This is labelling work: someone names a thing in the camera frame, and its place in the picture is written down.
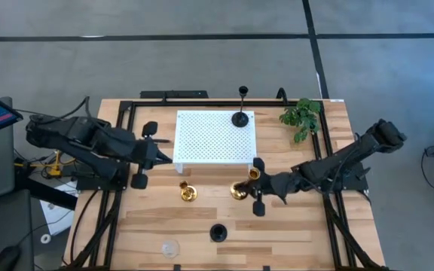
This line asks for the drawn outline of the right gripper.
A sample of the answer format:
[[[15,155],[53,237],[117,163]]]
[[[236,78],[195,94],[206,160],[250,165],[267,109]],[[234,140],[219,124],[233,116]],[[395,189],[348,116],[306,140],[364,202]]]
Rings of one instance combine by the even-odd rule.
[[[264,195],[278,196],[286,205],[288,193],[297,193],[301,189],[303,177],[299,172],[281,172],[269,175],[265,172],[265,164],[261,158],[253,159],[253,166],[259,171],[258,178],[251,178],[244,182],[245,193],[255,198],[252,205],[253,214],[258,217],[265,216],[265,204],[262,201]]]

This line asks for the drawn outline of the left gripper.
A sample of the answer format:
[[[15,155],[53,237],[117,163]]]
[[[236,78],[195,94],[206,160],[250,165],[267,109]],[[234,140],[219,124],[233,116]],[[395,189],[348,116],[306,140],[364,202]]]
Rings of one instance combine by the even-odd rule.
[[[149,121],[142,128],[142,140],[139,141],[136,148],[136,163],[139,168],[137,173],[132,176],[130,186],[134,189],[146,189],[148,184],[148,176],[144,171],[148,167],[153,166],[153,161],[156,157],[156,147],[152,136],[157,132],[157,122]],[[163,153],[160,149],[157,150],[157,166],[172,164],[172,159]]]

